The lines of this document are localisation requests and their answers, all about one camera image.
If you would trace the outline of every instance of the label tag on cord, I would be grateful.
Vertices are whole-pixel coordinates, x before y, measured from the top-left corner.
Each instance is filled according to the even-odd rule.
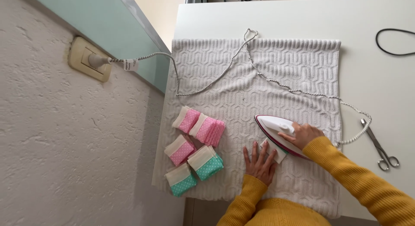
[[[124,59],[124,70],[127,71],[137,71],[138,70],[138,60],[137,59]]]

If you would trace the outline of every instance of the person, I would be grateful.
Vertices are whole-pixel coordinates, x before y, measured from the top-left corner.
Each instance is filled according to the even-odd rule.
[[[370,170],[360,167],[339,152],[314,126],[293,123],[295,138],[278,133],[298,147],[311,160],[327,170],[340,182],[382,226],[415,226],[415,200],[396,189]],[[286,199],[261,200],[272,182],[277,164],[273,162],[276,150],[265,160],[268,144],[257,157],[258,143],[252,145],[252,157],[244,147],[246,172],[241,194],[236,196],[219,220],[218,226],[329,226],[319,213]]]

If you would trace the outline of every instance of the electrical outlet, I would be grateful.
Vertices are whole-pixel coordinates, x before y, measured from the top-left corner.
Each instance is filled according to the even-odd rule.
[[[72,41],[70,47],[68,64],[72,69],[85,73],[101,82],[106,82],[110,78],[111,65],[105,64],[101,67],[94,68],[88,62],[90,54],[95,53],[101,57],[108,57],[104,52],[96,48],[93,44],[78,36]]]

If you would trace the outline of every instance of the scissor blade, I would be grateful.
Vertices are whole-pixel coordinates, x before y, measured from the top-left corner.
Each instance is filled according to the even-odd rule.
[[[363,126],[366,125],[366,121],[364,119],[361,120],[361,123]],[[375,145],[375,147],[377,149],[381,149],[381,144],[378,142],[378,140],[376,139],[375,135],[373,134],[372,130],[369,128],[367,128],[367,133],[369,134],[369,137],[372,139],[373,144]]]

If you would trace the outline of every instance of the white iron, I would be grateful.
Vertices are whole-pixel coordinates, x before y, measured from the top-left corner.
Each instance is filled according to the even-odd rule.
[[[278,147],[295,156],[310,160],[299,148],[278,135],[278,132],[282,132],[295,137],[292,121],[270,115],[256,115],[255,120],[262,131],[268,136],[269,139],[277,144]]]

